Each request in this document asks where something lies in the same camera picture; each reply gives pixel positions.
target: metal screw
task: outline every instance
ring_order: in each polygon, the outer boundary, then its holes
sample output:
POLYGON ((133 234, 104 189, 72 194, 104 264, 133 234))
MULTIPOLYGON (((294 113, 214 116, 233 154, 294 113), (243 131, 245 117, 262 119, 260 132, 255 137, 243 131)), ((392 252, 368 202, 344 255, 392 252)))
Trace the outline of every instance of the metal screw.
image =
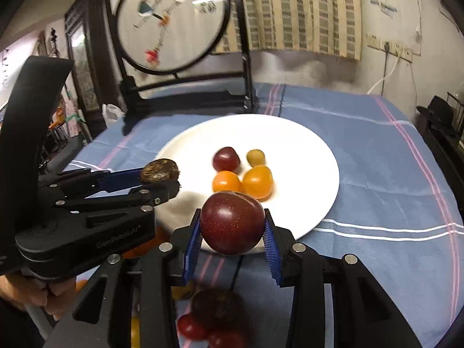
POLYGON ((144 212, 151 212, 153 207, 151 205, 142 205, 141 208, 144 212))
POLYGON ((358 258, 353 254, 348 254, 345 255, 345 262, 347 262, 348 264, 356 264, 358 263, 358 258))
POLYGON ((306 246, 303 243, 295 243, 292 246, 294 252, 303 252, 306 250, 306 246))
POLYGON ((108 263, 110 263, 110 264, 116 264, 120 260, 121 260, 121 257, 118 254, 111 254, 108 257, 108 263))
POLYGON ((159 249, 161 252, 168 252, 173 249, 173 246, 169 242, 165 242, 160 244, 159 249))

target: wall socket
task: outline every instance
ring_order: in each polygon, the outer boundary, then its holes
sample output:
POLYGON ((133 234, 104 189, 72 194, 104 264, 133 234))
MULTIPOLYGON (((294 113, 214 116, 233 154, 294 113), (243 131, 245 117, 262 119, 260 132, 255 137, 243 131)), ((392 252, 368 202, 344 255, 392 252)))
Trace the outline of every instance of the wall socket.
POLYGON ((375 48, 376 50, 385 51, 385 43, 389 43, 390 50, 393 56, 400 56, 402 59, 412 62, 412 49, 405 47, 402 41, 395 41, 389 39, 380 39, 373 34, 367 34, 367 46, 375 48))

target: black stand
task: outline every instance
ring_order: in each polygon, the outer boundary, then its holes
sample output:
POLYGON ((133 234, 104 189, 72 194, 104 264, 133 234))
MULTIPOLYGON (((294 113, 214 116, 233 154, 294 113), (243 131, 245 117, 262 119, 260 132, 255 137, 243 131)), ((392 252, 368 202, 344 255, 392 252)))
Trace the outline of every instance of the black stand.
POLYGON ((122 80, 120 82, 121 94, 127 105, 127 113, 124 118, 124 135, 127 135, 138 121, 156 112, 201 108, 233 108, 234 111, 237 111, 238 109, 239 111, 241 110, 244 113, 251 113, 254 111, 254 108, 256 106, 256 96, 251 80, 250 49, 248 45, 248 36, 246 28, 247 22, 245 19, 243 0, 235 0, 237 6, 238 28, 240 31, 240 40, 242 45, 243 70, 238 72, 214 73, 190 77, 179 77, 177 73, 192 67, 194 64, 203 60, 208 54, 210 54, 214 50, 217 43, 219 43, 224 32, 226 31, 227 24, 229 22, 230 0, 225 0, 225 20, 216 40, 212 43, 211 47, 190 64, 187 64, 186 66, 180 69, 168 72, 154 71, 152 69, 139 66, 127 55, 127 53, 122 48, 117 33, 117 18, 119 8, 123 1, 124 0, 120 0, 115 10, 116 13, 113 13, 111 9, 110 0, 105 0, 111 39, 113 41, 117 63, 122 76, 122 80), (168 81, 155 82, 144 86, 137 86, 134 78, 127 74, 123 59, 141 72, 154 75, 170 74, 173 76, 173 79, 168 81), (140 97, 139 94, 140 91, 160 88, 169 85, 227 78, 243 78, 245 86, 244 95, 233 95, 227 90, 223 90, 215 92, 185 93, 180 95, 163 96, 154 99, 143 99, 140 97))

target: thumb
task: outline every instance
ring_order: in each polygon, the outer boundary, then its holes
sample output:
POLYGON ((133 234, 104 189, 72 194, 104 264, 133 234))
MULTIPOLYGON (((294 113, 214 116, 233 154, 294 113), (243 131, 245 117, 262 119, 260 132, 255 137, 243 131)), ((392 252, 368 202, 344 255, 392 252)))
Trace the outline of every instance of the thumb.
POLYGON ((29 303, 35 306, 47 304, 47 293, 36 285, 32 279, 20 274, 0 276, 0 291, 9 301, 29 303))

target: striped curtain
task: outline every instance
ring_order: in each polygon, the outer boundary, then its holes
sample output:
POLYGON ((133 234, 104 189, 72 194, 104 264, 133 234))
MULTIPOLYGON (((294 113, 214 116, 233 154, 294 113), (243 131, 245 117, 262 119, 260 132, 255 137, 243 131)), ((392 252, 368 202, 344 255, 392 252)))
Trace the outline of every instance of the striped curtain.
MULTIPOLYGON (((216 53, 241 50, 235 0, 216 53)), ((361 0, 244 0, 251 50, 301 50, 361 59, 361 0)))

